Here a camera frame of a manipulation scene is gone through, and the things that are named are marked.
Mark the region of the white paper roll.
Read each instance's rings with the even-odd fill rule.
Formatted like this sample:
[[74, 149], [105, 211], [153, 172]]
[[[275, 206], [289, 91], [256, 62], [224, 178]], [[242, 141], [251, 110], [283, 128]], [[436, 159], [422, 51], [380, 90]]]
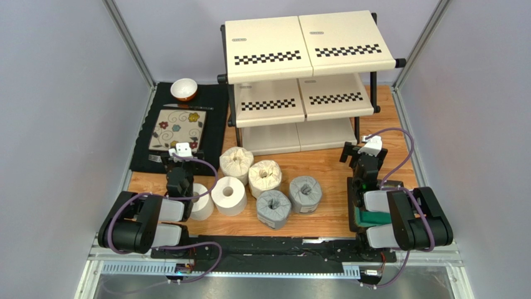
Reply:
[[247, 205], [246, 189], [243, 183], [234, 177], [221, 178], [211, 192], [218, 211], [225, 216], [240, 214]]
[[[201, 195], [206, 193], [207, 187], [202, 184], [193, 184], [193, 195]], [[210, 194], [193, 199], [193, 209], [190, 218], [196, 221], [204, 221], [211, 216], [214, 210], [214, 203]]]

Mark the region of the beige roll front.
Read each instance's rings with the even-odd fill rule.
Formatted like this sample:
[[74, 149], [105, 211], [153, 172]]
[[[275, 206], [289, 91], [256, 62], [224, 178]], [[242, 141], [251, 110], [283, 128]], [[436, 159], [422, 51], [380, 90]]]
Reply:
[[263, 160], [249, 168], [249, 188], [256, 199], [265, 191], [279, 191], [281, 182], [282, 171], [278, 163], [273, 160]]

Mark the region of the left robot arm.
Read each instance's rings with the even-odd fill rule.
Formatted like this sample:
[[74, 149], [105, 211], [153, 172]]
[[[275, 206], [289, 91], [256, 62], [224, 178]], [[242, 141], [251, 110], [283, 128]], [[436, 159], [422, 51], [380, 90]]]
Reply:
[[190, 149], [170, 149], [165, 163], [166, 195], [122, 191], [98, 232], [98, 244], [118, 254], [145, 254], [152, 248], [178, 247], [188, 238], [187, 221], [198, 199], [193, 154]]

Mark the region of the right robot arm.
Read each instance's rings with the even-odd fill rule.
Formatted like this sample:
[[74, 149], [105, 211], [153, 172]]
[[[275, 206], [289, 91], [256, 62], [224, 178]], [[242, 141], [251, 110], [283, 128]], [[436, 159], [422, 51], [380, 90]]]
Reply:
[[451, 245], [452, 227], [430, 187], [408, 189], [401, 181], [382, 181], [387, 150], [381, 145], [346, 142], [340, 162], [347, 179], [349, 230], [366, 250], [429, 250]]

